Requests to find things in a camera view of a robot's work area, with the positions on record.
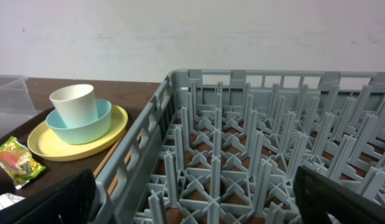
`snack packet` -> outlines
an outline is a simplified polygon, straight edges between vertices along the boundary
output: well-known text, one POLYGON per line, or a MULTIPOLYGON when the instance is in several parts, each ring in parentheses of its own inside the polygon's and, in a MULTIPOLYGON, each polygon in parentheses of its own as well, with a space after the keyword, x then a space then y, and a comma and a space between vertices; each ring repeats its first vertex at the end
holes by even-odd
POLYGON ((45 169, 32 158, 29 149, 13 136, 0 146, 0 167, 13 179, 16 189, 20 189, 45 169))

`brown table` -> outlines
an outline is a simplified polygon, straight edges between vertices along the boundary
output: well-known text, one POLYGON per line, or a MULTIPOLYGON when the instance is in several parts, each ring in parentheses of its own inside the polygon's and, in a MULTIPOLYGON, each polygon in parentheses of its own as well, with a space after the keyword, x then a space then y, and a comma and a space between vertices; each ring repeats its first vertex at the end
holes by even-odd
MULTIPOLYGON (((93 85, 97 98, 109 100, 112 104, 122 106, 126 109, 129 115, 128 127, 132 125, 133 121, 138 117, 139 113, 159 86, 159 83, 60 80, 48 78, 29 78, 26 81, 32 102, 35 108, 41 111, 52 107, 49 95, 53 91, 65 86, 80 83, 93 85)), ((34 155, 34 158, 46 166, 47 170, 23 189, 15 190, 11 178, 0 169, 0 194, 10 192, 28 197, 79 170, 87 168, 94 171, 108 151, 109 148, 85 159, 69 162, 48 161, 34 155)))

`white cup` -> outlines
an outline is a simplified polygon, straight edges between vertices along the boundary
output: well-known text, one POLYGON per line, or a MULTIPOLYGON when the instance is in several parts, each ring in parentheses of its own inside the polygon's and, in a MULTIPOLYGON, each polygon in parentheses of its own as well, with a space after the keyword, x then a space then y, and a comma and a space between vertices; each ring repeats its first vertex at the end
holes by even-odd
POLYGON ((68 128, 77 128, 98 119, 94 87, 89 84, 61 88, 50 100, 68 128))

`yellow plate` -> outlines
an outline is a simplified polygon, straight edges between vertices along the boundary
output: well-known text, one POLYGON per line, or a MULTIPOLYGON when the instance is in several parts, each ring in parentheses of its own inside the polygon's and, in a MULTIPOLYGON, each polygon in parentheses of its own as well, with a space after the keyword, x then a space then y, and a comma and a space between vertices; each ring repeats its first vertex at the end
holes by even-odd
POLYGON ((118 140, 128 122, 128 114, 120 106, 112 106, 111 127, 101 138, 86 144, 63 142, 45 123, 41 122, 30 134, 29 149, 50 161, 72 161, 101 152, 118 140))

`bowl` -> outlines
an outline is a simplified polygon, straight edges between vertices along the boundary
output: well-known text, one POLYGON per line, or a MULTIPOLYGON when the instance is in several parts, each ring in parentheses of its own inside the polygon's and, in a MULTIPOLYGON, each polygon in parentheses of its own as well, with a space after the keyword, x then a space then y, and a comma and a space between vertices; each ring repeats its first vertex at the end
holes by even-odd
POLYGON ((111 126, 112 104, 108 100, 96 99, 98 119, 76 128, 68 128, 57 110, 46 118, 47 126, 68 144, 84 144, 102 137, 111 126))

